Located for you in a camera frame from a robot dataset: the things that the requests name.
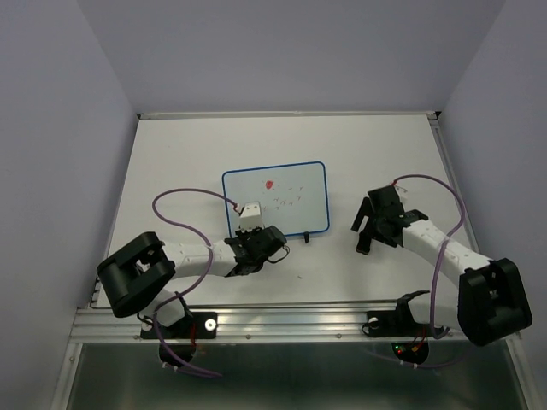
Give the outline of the black whiteboard eraser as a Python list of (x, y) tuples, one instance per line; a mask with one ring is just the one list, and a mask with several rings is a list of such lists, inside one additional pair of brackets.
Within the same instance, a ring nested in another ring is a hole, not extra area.
[(356, 252), (361, 255), (368, 255), (370, 252), (372, 238), (370, 235), (365, 231), (362, 230), (359, 233), (358, 242), (356, 245)]

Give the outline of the blue framed whiteboard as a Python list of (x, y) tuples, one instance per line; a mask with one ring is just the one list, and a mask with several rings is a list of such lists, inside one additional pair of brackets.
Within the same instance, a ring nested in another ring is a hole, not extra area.
[(286, 236), (321, 234), (330, 228), (326, 167), (308, 161), (226, 171), (224, 196), (240, 205), (258, 202), (266, 226)]

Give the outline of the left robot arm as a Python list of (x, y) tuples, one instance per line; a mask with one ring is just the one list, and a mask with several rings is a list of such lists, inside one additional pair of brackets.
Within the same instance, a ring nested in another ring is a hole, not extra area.
[(211, 245), (164, 243), (148, 231), (97, 266), (97, 276), (116, 318), (156, 316), (170, 336), (184, 335), (190, 315), (182, 302), (162, 303), (176, 295), (167, 285), (176, 278), (231, 278), (259, 272), (280, 250), (285, 235), (275, 226), (238, 232)]

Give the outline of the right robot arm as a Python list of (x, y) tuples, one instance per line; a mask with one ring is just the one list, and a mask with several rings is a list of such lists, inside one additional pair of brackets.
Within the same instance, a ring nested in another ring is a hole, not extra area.
[(429, 336), (456, 330), (482, 347), (532, 324), (517, 265), (480, 255), (449, 238), (421, 211), (405, 210), (395, 186), (369, 191), (351, 229), (359, 235), (357, 253), (368, 254), (373, 242), (401, 247), (455, 287), (445, 299), (417, 290), (400, 296), (391, 310), (369, 311), (363, 326), (368, 336), (410, 337), (425, 326)]

